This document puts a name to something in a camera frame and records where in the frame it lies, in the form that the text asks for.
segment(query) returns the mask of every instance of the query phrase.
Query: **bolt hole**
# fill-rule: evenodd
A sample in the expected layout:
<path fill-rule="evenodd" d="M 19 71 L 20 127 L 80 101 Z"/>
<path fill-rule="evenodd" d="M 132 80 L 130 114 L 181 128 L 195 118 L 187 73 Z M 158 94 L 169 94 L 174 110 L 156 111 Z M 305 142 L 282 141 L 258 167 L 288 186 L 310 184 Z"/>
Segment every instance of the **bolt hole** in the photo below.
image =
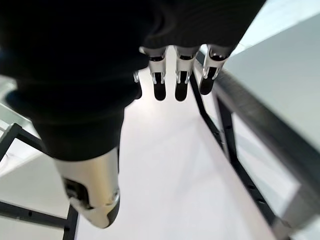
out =
<path fill-rule="evenodd" d="M 266 201 L 263 200 L 263 199 L 261 199 L 261 198 L 257 199 L 256 201 L 257 201 L 259 204 L 266 204 Z"/>

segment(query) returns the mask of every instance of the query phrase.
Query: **black metal frame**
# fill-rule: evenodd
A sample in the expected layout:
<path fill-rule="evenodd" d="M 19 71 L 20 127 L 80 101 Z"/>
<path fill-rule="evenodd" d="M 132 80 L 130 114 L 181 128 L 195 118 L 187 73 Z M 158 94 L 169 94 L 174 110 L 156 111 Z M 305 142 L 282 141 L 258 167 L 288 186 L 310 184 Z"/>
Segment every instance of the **black metal frame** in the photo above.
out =
<path fill-rule="evenodd" d="M 0 161 L 15 139 L 19 139 L 29 146 L 47 154 L 39 138 L 14 123 L 7 128 L 0 138 Z M 0 216 L 63 229 L 62 240 L 74 240 L 75 238 L 78 212 L 71 205 L 69 206 L 67 219 L 65 219 L 0 201 Z"/>
<path fill-rule="evenodd" d="M 198 53 L 197 61 L 203 66 L 202 52 Z M 276 238 L 290 239 L 295 230 L 320 213 L 320 153 L 224 71 L 215 79 L 211 92 L 221 127 L 218 130 L 206 112 L 194 73 L 190 83 L 203 120 Z M 300 183 L 283 216 L 273 213 L 238 160 L 232 113 L 241 118 Z"/>

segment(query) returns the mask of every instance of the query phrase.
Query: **black bar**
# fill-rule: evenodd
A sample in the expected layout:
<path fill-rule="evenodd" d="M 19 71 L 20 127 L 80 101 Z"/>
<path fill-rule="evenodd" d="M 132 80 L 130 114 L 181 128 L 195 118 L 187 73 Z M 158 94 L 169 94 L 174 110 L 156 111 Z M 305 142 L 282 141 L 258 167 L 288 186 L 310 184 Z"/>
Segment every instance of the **black bar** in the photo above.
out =
<path fill-rule="evenodd" d="M 0 216 L 64 229 L 67 220 L 0 201 Z"/>
<path fill-rule="evenodd" d="M 43 152 L 44 154 L 48 155 L 45 151 L 43 142 L 36 136 L 24 130 L 22 127 L 20 128 L 16 138 L 24 142 L 25 144 L 28 144 L 29 146 L 39 150 L 40 152 Z"/>
<path fill-rule="evenodd" d="M 226 72 L 214 91 L 297 178 L 304 200 L 320 213 L 320 154 Z"/>
<path fill-rule="evenodd" d="M 78 222 L 78 212 L 70 205 L 67 225 L 64 227 L 64 234 L 62 240 L 74 240 L 76 236 Z"/>
<path fill-rule="evenodd" d="M 10 125 L 0 138 L 0 162 L 4 158 L 10 145 L 17 137 L 19 130 L 22 129 L 18 124 L 14 123 Z"/>
<path fill-rule="evenodd" d="M 274 223 L 276 216 L 262 194 L 259 192 L 257 186 L 247 174 L 244 167 L 239 162 L 231 112 L 214 92 L 212 93 L 212 96 L 215 104 L 215 110 L 217 111 L 219 124 L 221 126 L 220 136 L 223 141 L 222 146 L 224 153 L 229 159 L 233 169 L 237 173 L 243 185 L 246 187 L 246 190 L 251 195 L 251 198 L 254 200 L 256 206 L 264 216 L 265 220 L 271 226 Z"/>
<path fill-rule="evenodd" d="M 202 116 L 202 118 L 205 121 L 206 125 L 208 126 L 208 128 L 210 129 L 210 131 L 213 134 L 214 138 L 218 142 L 219 146 L 222 147 L 220 131 L 218 130 L 216 125 L 212 122 L 210 116 L 206 112 L 206 109 L 205 109 L 205 106 L 204 106 L 204 102 L 203 102 L 201 94 L 199 92 L 198 82 L 196 80 L 196 76 L 195 76 L 194 72 L 192 72 L 192 74 L 190 76 L 190 84 L 191 84 L 192 92 L 193 92 L 196 104 L 198 106 L 200 115 Z"/>

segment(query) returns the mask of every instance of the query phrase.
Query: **white floor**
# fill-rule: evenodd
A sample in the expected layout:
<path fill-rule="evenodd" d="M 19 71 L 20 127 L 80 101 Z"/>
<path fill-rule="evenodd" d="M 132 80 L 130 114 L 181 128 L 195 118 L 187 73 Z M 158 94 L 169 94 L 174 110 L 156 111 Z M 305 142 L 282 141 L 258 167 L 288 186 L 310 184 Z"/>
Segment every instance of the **white floor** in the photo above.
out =
<path fill-rule="evenodd" d="M 167 97 L 126 109 L 120 146 L 120 211 L 107 229 L 80 217 L 77 240 L 272 240 L 273 236 L 199 115 L 189 89 L 174 99 L 175 58 L 168 51 Z"/>

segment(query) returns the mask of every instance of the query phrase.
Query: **robotic hand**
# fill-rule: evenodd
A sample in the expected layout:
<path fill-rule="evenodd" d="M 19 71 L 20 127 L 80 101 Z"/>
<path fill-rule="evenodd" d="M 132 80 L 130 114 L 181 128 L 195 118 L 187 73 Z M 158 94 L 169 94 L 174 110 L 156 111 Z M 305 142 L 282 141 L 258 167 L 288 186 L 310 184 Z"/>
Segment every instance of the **robotic hand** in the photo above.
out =
<path fill-rule="evenodd" d="M 166 49 L 175 45 L 175 98 L 187 96 L 196 54 L 208 44 L 200 92 L 214 79 L 265 0 L 7 1 L 0 8 L 0 73 L 17 82 L 6 100 L 31 119 L 55 159 L 72 206 L 110 226 L 120 206 L 124 109 L 141 96 L 149 65 L 166 97 Z"/>

